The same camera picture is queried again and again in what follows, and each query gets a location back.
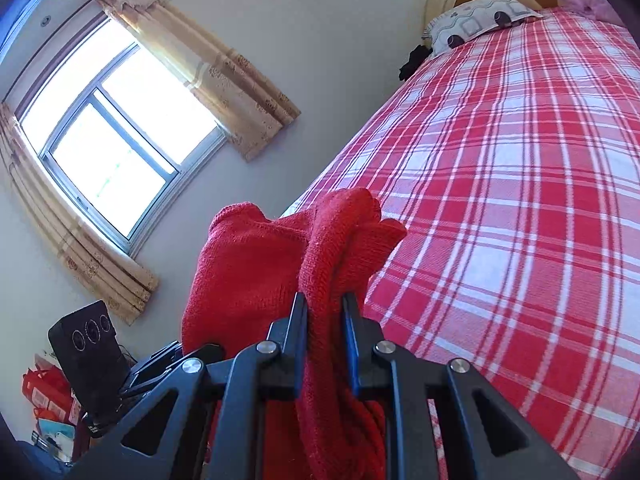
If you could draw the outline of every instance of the beige curtain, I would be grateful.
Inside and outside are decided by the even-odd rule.
[[[57,258],[114,314],[132,324],[158,279],[76,211],[38,160],[6,103],[0,104],[0,158],[9,183]]]
[[[97,1],[213,113],[246,160],[300,115],[246,58],[167,1]]]

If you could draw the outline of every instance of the bed sheet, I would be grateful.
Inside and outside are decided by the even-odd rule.
[[[408,236],[366,315],[472,361],[590,480],[640,427],[640,51],[544,15],[425,63],[288,212],[370,189]]]

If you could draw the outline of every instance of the metal screw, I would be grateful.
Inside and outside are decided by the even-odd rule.
[[[182,363],[182,370],[184,370],[188,374],[199,372],[201,368],[202,361],[200,361],[200,359],[191,358]]]
[[[471,368],[469,361],[467,361],[466,359],[461,359],[460,357],[457,359],[453,359],[449,366],[454,372],[457,372],[459,374],[466,374]]]
[[[381,354],[392,354],[396,351],[396,345],[391,341],[383,339],[382,341],[378,341],[376,343],[376,350]]]
[[[255,346],[255,349],[261,354],[273,354],[278,349],[278,345],[273,341],[262,341]]]

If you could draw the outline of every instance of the plaid blanket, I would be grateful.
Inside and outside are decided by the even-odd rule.
[[[366,314],[469,359],[584,479],[640,427],[640,52],[560,10],[425,63],[289,209],[363,186],[407,238]]]

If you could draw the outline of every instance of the pillow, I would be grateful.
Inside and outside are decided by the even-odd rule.
[[[618,13],[613,10],[607,0],[558,0],[558,5],[565,10],[572,10],[585,18],[613,23],[626,28]]]
[[[430,21],[423,40],[431,40],[433,59],[481,34],[542,18],[517,0],[473,0]]]

